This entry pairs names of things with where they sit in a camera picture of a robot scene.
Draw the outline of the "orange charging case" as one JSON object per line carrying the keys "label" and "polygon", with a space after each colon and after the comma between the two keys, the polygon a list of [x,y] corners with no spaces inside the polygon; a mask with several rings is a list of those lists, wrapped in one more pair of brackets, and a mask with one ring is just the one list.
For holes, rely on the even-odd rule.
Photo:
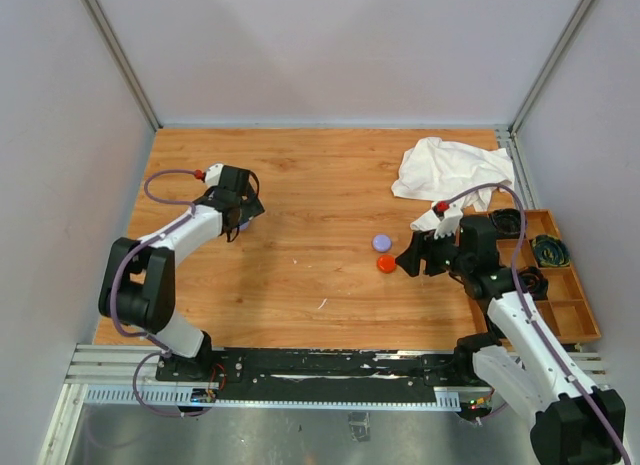
{"label": "orange charging case", "polygon": [[383,273],[392,273],[396,270],[396,260],[392,255],[380,255],[376,261],[377,268]]}

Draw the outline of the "purple earbud charging case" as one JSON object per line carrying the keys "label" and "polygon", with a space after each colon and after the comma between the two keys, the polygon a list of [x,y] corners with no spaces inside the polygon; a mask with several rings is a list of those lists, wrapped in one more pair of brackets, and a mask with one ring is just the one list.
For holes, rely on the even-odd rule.
{"label": "purple earbud charging case", "polygon": [[376,234],[371,244],[377,252],[386,253],[392,248],[392,239],[386,234]]}

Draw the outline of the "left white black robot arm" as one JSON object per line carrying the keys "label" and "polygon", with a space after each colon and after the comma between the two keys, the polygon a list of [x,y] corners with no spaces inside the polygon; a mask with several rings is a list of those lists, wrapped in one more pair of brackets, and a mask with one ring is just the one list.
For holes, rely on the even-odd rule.
{"label": "left white black robot arm", "polygon": [[160,347],[160,378],[201,381],[213,374],[216,354],[210,335],[177,309],[176,270],[210,241],[234,241],[265,209],[251,170],[215,163],[187,174],[203,183],[203,195],[179,201],[183,213],[158,230],[113,242],[98,310],[121,336]]}

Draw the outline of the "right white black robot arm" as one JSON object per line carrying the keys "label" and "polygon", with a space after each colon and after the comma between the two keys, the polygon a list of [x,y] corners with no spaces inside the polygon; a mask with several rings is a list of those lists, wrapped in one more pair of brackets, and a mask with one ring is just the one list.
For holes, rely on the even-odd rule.
{"label": "right white black robot arm", "polygon": [[486,216],[413,233],[396,259],[409,276],[446,273],[518,353],[512,359],[490,332],[458,340],[455,377],[490,385],[528,425],[541,464],[628,464],[623,444],[626,406],[613,389],[601,389],[558,342],[516,271],[504,266],[497,233]]}

